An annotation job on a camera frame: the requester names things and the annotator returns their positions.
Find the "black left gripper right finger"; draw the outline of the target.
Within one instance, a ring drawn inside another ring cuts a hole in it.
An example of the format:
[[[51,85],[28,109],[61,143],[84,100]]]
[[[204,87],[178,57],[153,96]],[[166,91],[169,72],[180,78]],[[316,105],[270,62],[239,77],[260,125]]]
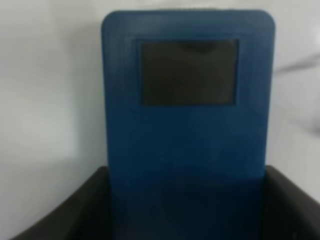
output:
[[[270,165],[265,168],[261,238],[320,238],[320,204]]]

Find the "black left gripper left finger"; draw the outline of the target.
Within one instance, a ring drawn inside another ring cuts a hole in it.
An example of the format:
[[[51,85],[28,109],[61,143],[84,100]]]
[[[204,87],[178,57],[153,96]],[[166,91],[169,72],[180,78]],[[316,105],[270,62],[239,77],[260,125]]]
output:
[[[56,209],[14,240],[110,240],[112,239],[109,169],[93,175]]]

